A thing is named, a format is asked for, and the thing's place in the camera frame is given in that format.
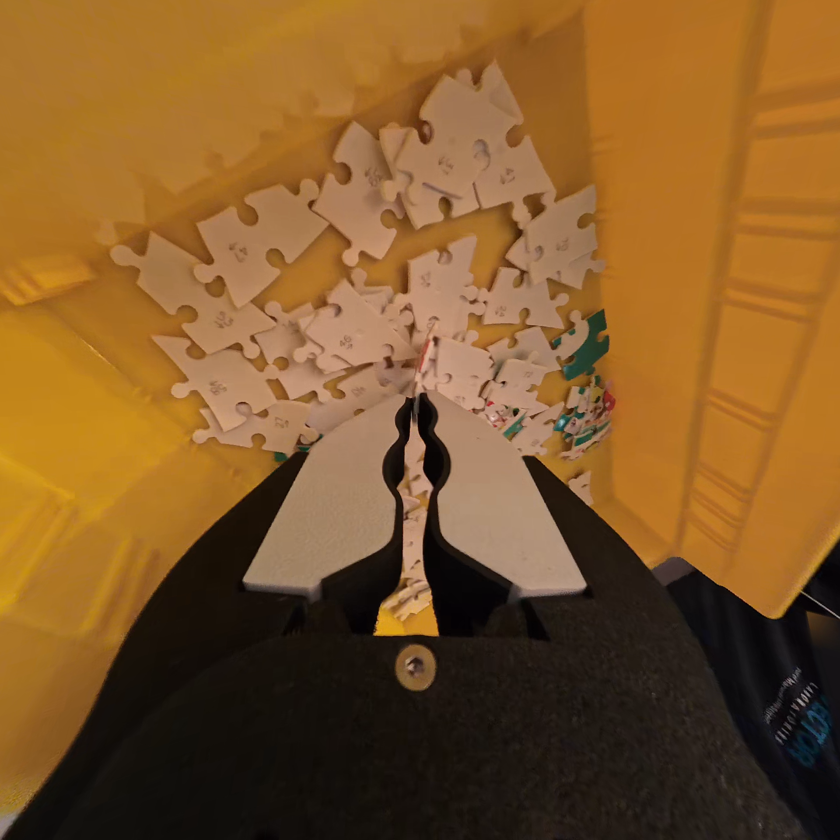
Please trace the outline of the white jigsaw piece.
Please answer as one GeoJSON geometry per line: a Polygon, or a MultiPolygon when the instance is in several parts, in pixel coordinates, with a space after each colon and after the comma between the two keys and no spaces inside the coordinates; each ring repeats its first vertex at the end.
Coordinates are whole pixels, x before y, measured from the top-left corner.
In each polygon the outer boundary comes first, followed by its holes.
{"type": "Polygon", "coordinates": [[[425,337],[421,349],[417,352],[415,359],[413,378],[413,399],[417,399],[426,390],[425,380],[431,373],[434,378],[434,365],[436,358],[436,338],[432,331],[425,337]]]}

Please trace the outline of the pile of puzzle pieces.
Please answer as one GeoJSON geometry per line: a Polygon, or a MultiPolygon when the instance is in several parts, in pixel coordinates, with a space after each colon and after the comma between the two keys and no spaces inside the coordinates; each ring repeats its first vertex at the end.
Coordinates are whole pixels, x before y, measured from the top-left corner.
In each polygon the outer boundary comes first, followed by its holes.
{"type": "Polygon", "coordinates": [[[594,292],[580,297],[605,267],[595,186],[558,195],[532,138],[510,140],[522,123],[496,62],[478,80],[444,74],[416,127],[348,124],[332,153],[343,181],[252,192],[251,224],[232,207],[199,222],[209,260],[154,233],[142,253],[112,248],[165,311],[196,315],[183,337],[153,336],[181,370],[173,395],[202,398],[192,441],[261,443],[289,464],[164,577],[134,632],[226,638],[239,623],[271,623],[260,602],[307,602],[249,591],[245,573],[309,452],[387,397],[413,403],[397,487],[402,574],[383,601],[399,621],[433,600],[422,394],[480,416],[528,469],[553,437],[572,461],[609,435],[613,395],[596,373],[608,321],[594,292]],[[434,378],[413,399],[430,331],[434,378]]]}

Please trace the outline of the yellow plastic bin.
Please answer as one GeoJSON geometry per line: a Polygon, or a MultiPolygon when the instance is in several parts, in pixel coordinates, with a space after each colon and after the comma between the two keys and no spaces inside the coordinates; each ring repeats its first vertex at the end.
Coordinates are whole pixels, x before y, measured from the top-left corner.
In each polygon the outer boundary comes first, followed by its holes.
{"type": "Polygon", "coordinates": [[[838,2],[2,2],[2,817],[185,551],[274,468],[195,444],[115,266],[417,124],[496,60],[557,196],[595,184],[596,508],[771,617],[838,540],[838,2]]]}

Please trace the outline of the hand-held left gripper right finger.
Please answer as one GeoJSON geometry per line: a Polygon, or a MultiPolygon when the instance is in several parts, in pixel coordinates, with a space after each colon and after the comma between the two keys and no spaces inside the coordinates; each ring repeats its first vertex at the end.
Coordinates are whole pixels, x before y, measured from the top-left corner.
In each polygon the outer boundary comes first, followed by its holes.
{"type": "Polygon", "coordinates": [[[439,626],[485,626],[509,604],[586,590],[525,459],[484,419],[421,395],[432,484],[423,561],[439,626]]]}

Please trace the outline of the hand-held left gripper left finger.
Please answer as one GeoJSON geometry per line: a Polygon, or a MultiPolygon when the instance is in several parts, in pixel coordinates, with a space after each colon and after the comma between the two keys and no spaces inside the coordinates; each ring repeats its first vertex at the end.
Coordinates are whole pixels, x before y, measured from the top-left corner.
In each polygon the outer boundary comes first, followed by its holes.
{"type": "Polygon", "coordinates": [[[404,454],[413,403],[384,399],[309,452],[244,576],[252,592],[340,605],[374,621],[403,567],[404,454]]]}

